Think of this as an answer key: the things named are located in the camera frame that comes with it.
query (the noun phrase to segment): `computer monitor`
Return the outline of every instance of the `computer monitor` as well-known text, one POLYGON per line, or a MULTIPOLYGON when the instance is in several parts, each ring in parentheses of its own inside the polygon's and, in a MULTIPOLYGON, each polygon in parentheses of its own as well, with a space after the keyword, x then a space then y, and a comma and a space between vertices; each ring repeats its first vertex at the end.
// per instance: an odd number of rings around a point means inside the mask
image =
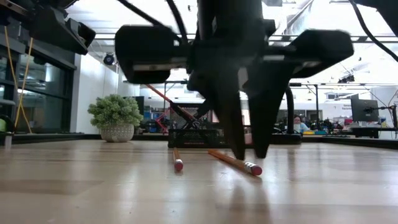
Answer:
POLYGON ((377 100, 351 99, 353 121, 379 121, 378 107, 377 100))

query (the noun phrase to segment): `potted plant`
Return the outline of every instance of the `potted plant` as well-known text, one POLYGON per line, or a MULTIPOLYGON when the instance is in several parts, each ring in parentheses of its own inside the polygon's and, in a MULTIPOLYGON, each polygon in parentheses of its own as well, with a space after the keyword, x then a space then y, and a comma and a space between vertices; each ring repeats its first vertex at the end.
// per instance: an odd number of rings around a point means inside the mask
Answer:
POLYGON ((88 112, 94 115, 91 124, 99 129, 101 138, 107 142, 130 141, 134 126, 144 119, 134 99, 119 95, 97 98, 95 104, 89 105, 88 112))

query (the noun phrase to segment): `security camera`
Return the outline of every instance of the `security camera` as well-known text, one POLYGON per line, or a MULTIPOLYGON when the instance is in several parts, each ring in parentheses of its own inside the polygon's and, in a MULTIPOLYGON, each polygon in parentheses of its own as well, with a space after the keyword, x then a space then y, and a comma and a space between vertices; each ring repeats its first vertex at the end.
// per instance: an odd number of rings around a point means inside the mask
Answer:
POLYGON ((355 77, 354 77, 353 74, 349 74, 349 75, 343 76, 342 78, 340 78, 338 80, 337 83, 350 83, 350 82, 355 82, 355 77))
POLYGON ((104 58, 104 64, 105 65, 114 65, 115 59, 113 53, 106 53, 106 56, 104 58))

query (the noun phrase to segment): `black stand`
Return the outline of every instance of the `black stand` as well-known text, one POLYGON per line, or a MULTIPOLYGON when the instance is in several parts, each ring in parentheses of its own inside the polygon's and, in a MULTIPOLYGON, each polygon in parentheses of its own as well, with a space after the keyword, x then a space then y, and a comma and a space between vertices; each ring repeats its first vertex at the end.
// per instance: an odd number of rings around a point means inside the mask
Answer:
POLYGON ((286 88, 287 130, 286 133, 272 134, 271 144, 301 144, 302 135, 294 133, 294 98, 292 89, 286 88))
POLYGON ((372 113, 375 110, 391 110, 392 111, 392 125, 396 130, 398 130, 398 121, 397 121, 397 105, 393 106, 382 106, 379 108, 368 108, 365 110, 365 112, 370 112, 372 113))

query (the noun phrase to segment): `green plant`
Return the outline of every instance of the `green plant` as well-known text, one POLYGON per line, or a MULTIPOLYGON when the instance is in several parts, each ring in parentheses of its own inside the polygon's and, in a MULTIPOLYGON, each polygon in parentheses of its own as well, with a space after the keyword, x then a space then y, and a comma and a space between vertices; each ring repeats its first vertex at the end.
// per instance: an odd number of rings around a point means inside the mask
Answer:
POLYGON ((144 117, 139 114, 137 101, 119 95, 97 98, 90 104, 88 112, 94 115, 91 124, 97 128, 105 128, 117 124, 133 124, 138 126, 144 117))

